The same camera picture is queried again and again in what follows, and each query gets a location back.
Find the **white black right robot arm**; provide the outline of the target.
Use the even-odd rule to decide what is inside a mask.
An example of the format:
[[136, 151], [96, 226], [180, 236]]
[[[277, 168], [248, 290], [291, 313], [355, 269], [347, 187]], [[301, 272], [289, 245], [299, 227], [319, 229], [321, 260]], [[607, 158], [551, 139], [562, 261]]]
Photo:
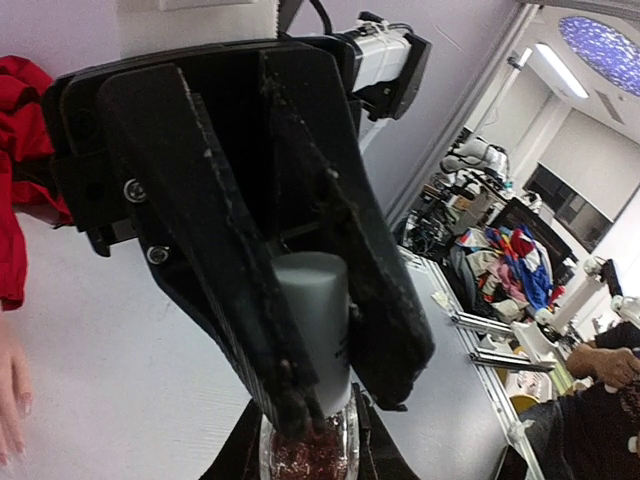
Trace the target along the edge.
[[333, 408], [278, 284], [278, 248], [347, 264], [347, 367], [381, 408], [403, 408], [434, 351], [358, 139], [362, 113], [407, 111], [431, 46], [369, 12], [344, 33], [291, 37], [298, 9], [120, 1], [120, 59], [60, 77], [43, 100], [77, 229], [101, 256], [137, 239], [158, 286], [290, 437]]

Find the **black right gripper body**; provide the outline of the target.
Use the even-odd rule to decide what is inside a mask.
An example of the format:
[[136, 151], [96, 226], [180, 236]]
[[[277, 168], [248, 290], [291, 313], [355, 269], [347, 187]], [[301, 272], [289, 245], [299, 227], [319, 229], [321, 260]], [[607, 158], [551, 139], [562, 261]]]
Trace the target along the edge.
[[351, 88], [360, 64], [338, 37], [211, 44], [88, 68], [54, 82], [43, 112], [51, 171], [76, 227], [101, 256], [132, 226], [158, 287], [181, 309], [208, 310], [183, 234], [213, 201], [238, 204], [259, 245], [294, 234], [297, 251], [340, 256], [360, 272], [360, 227], [347, 218], [360, 185]]

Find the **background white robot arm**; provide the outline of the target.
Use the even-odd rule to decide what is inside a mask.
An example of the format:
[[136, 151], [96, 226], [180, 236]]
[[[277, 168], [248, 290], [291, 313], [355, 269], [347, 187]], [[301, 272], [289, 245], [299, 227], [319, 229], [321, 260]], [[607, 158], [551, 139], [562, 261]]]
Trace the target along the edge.
[[[471, 136], [465, 142], [455, 143], [450, 148], [446, 156], [440, 161], [440, 169], [447, 175], [457, 174], [462, 170], [478, 171], [489, 175], [496, 185], [502, 188], [509, 175], [509, 158], [503, 147]], [[478, 223], [479, 220], [464, 220], [462, 217], [458, 220], [444, 223], [443, 229], [449, 233], [449, 238], [446, 245], [439, 252], [447, 253], [458, 237]], [[468, 280], [464, 285], [468, 287], [467, 300], [469, 301], [470, 311], [479, 313], [484, 317], [490, 317], [490, 305], [478, 292], [475, 280]], [[367, 403], [367, 398], [362, 395], [360, 387], [357, 384], [354, 384], [353, 387], [359, 422], [358, 479], [376, 479], [370, 446], [372, 426], [369, 417], [369, 414], [374, 413], [374, 410]]]

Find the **nail polish bottle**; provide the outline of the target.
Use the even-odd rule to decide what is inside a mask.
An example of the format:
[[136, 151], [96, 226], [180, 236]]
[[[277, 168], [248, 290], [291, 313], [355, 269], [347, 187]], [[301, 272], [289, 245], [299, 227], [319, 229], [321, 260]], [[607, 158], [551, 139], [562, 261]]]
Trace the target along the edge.
[[323, 433], [286, 439], [262, 416], [258, 462], [260, 479], [356, 480], [360, 434], [355, 393], [344, 408], [326, 419]]

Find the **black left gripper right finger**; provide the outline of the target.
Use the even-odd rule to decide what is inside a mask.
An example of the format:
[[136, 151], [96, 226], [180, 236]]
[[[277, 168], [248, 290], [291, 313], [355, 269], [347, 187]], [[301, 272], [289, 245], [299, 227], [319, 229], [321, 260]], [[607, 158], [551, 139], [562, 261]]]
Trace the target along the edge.
[[418, 480], [371, 400], [357, 383], [352, 384], [358, 417], [358, 480]]

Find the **white nail polish cap brush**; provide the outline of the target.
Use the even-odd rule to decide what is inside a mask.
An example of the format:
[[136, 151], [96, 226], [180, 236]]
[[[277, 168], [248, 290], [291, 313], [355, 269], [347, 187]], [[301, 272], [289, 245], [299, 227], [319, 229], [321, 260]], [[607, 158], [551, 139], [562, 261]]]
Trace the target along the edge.
[[321, 411], [333, 416], [351, 396], [347, 266], [323, 252], [282, 255], [272, 266], [317, 373]]

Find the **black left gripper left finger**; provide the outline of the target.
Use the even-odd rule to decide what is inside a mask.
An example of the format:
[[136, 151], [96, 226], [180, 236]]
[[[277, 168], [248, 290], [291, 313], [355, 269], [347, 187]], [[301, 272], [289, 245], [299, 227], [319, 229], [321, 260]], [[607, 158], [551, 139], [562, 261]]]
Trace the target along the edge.
[[262, 413], [250, 400], [200, 480], [258, 480]]

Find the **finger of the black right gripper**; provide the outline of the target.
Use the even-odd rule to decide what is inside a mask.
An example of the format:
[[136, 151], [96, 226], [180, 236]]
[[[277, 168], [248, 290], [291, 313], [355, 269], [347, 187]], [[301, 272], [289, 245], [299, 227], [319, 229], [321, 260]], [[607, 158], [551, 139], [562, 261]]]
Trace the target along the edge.
[[112, 159], [138, 181], [130, 211], [144, 247], [174, 256], [156, 283], [218, 343], [262, 412], [285, 435], [320, 419], [317, 376], [207, 109], [172, 64], [114, 75], [97, 93]]
[[370, 186], [334, 57], [304, 44], [260, 56], [278, 197], [274, 231], [342, 258], [357, 310], [350, 362], [383, 410], [402, 410], [435, 345]]

